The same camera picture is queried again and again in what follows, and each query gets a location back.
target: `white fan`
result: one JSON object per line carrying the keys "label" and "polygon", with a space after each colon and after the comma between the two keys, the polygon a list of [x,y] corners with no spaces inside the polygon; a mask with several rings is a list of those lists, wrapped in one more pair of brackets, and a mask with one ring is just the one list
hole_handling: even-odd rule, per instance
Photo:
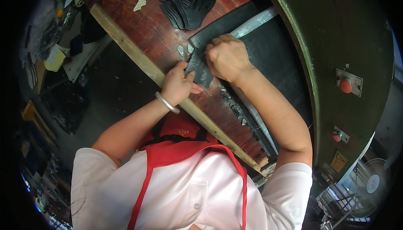
{"label": "white fan", "polygon": [[363,167],[357,165],[355,173],[353,182],[358,187],[358,204],[353,206],[350,214],[364,218],[371,215],[383,201],[390,181],[390,169],[385,167],[385,160],[374,158]]}

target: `yellow warning label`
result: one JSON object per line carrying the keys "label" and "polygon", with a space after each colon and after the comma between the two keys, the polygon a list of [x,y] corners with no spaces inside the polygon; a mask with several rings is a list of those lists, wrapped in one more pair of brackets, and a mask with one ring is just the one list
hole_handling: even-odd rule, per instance
{"label": "yellow warning label", "polygon": [[337,171],[340,172],[346,164],[349,162],[349,159],[343,155],[341,152],[336,151],[336,155],[333,158],[331,166]]}

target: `bangle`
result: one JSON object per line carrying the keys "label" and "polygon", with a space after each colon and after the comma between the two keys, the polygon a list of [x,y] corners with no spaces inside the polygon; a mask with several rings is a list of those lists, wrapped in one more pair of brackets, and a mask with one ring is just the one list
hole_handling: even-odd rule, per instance
{"label": "bangle", "polygon": [[180,110],[177,107],[172,106],[171,104],[169,104],[162,96],[161,94],[157,91],[155,92],[155,97],[157,97],[157,100],[164,103],[165,106],[167,106],[172,112],[174,112],[175,114],[179,114]]}

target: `green machine panel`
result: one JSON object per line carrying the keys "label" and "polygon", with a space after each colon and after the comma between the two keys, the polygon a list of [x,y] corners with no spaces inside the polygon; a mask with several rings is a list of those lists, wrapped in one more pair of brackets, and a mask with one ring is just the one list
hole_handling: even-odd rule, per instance
{"label": "green machine panel", "polygon": [[271,1],[310,88],[314,166],[338,181],[368,144],[385,108],[393,79],[392,30],[376,0]]}

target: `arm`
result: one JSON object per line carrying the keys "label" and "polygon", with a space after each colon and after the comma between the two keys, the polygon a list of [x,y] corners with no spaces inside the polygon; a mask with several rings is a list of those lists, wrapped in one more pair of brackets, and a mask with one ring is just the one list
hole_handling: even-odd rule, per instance
{"label": "arm", "polygon": [[214,76],[237,86],[255,106],[280,144],[276,169],[302,162],[312,167],[312,143],[308,128],[294,107],[249,61],[245,45],[230,34],[213,39],[206,48]]}
{"label": "arm", "polygon": [[[183,102],[190,93],[203,91],[193,83],[195,72],[184,76],[187,63],[180,61],[165,77],[161,96],[171,105]],[[147,132],[170,110],[162,102],[154,100],[128,117],[120,120],[101,134],[92,146],[112,159],[118,167],[122,160],[132,152]]]}

